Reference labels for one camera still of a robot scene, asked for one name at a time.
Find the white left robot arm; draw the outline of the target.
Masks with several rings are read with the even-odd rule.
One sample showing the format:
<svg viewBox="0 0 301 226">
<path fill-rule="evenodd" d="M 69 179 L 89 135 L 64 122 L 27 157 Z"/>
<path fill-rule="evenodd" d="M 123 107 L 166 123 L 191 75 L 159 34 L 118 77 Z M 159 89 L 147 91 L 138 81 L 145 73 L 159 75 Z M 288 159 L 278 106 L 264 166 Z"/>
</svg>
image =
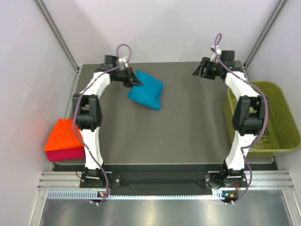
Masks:
<svg viewBox="0 0 301 226">
<path fill-rule="evenodd" d="M 91 81 L 72 97 L 73 129 L 84 145 L 85 167 L 80 179 L 81 188 L 106 188 L 108 177 L 102 168 L 103 158 L 99 144 L 99 130 L 102 123 L 100 97 L 113 81 L 122 82 L 125 87 L 142 86 L 128 64 L 129 57 L 105 56 L 105 62 L 94 72 Z"/>
</svg>

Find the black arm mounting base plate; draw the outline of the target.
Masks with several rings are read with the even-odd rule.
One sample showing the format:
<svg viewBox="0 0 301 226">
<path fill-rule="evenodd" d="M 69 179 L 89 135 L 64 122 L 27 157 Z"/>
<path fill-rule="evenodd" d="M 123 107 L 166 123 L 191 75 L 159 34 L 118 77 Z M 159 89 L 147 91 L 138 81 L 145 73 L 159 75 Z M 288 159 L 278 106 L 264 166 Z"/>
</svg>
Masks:
<svg viewBox="0 0 301 226">
<path fill-rule="evenodd" d="M 79 172 L 83 164 L 59 164 L 55 172 Z M 211 194 L 207 182 L 211 174 L 219 174 L 221 164 L 105 164 L 112 195 L 203 195 Z M 221 187 L 237 190 L 247 185 L 243 181 Z"/>
</svg>

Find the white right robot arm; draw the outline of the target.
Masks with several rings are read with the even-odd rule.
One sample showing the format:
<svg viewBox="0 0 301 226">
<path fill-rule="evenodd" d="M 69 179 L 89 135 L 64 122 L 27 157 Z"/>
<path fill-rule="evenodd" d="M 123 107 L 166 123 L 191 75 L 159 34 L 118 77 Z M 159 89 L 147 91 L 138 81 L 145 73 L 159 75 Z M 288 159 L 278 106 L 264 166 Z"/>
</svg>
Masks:
<svg viewBox="0 0 301 226">
<path fill-rule="evenodd" d="M 266 122 L 267 100 L 256 92 L 244 73 L 235 67 L 233 50 L 212 49 L 211 58 L 202 58 L 194 76 L 214 80 L 220 77 L 234 94 L 237 105 L 232 117 L 235 131 L 231 150 L 221 172 L 211 174 L 208 186 L 219 189 L 243 181 L 246 156 Z"/>
</svg>

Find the blue t shirt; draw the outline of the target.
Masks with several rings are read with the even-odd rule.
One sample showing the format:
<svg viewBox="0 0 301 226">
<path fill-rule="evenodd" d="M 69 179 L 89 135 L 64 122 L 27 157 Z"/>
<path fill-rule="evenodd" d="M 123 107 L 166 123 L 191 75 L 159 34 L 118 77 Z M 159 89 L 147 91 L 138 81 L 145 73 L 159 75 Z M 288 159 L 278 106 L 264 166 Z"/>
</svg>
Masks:
<svg viewBox="0 0 301 226">
<path fill-rule="evenodd" d="M 133 86 L 127 98 L 152 110 L 160 110 L 164 83 L 139 70 L 136 71 L 136 76 L 143 85 Z"/>
</svg>

